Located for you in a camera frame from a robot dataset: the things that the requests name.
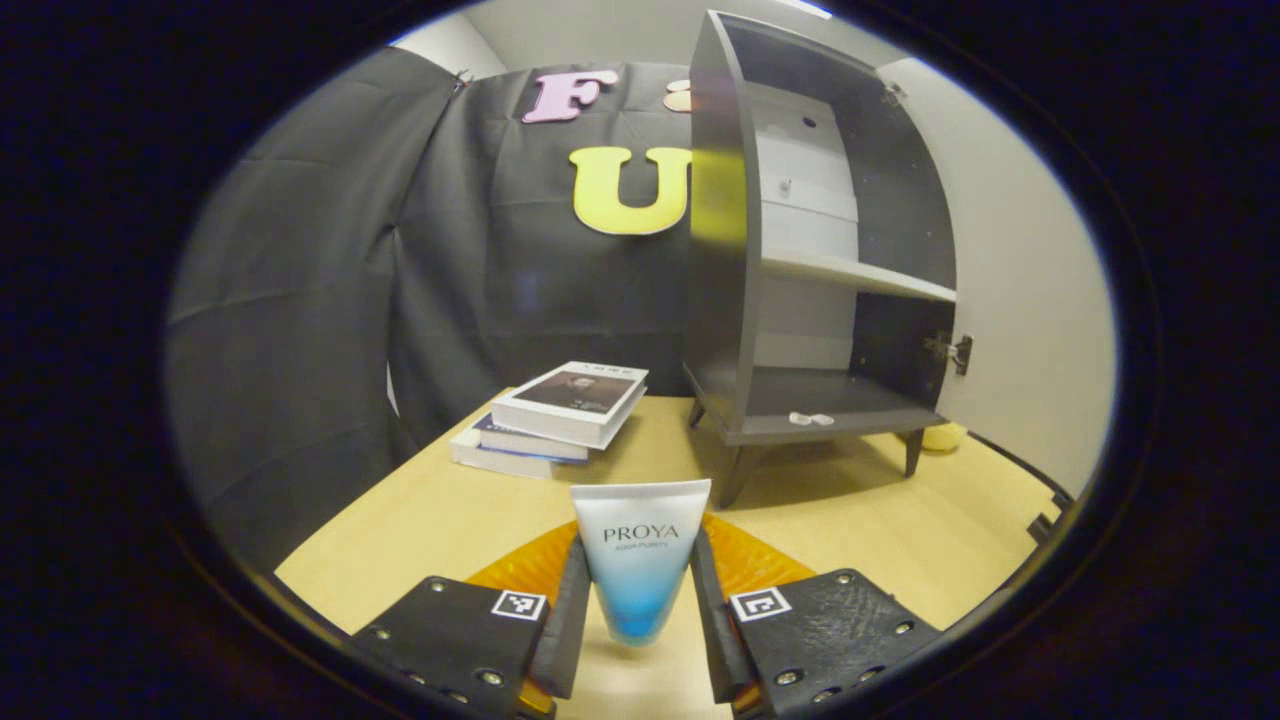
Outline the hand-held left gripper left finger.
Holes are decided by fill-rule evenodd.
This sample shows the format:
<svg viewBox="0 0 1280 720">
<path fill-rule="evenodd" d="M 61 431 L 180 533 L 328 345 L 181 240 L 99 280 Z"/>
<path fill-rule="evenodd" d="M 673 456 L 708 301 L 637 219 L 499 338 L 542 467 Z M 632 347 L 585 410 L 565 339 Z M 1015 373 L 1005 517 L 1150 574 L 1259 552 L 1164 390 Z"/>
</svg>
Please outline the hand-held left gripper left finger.
<svg viewBox="0 0 1280 720">
<path fill-rule="evenodd" d="M 570 521 L 465 580 L 428 577 L 349 648 L 456 717 L 553 717 L 573 693 L 590 584 Z"/>
</svg>

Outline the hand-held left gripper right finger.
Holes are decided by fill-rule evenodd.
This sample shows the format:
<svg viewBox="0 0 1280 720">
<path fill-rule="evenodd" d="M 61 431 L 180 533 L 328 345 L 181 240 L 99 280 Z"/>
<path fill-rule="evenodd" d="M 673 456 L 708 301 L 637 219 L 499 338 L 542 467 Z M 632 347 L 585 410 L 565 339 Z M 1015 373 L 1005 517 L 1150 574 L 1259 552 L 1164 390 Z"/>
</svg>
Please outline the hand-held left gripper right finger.
<svg viewBox="0 0 1280 720">
<path fill-rule="evenodd" d="M 833 717 L 940 630 L 863 573 L 819 573 L 705 515 L 690 560 L 714 701 L 736 717 Z"/>
</svg>

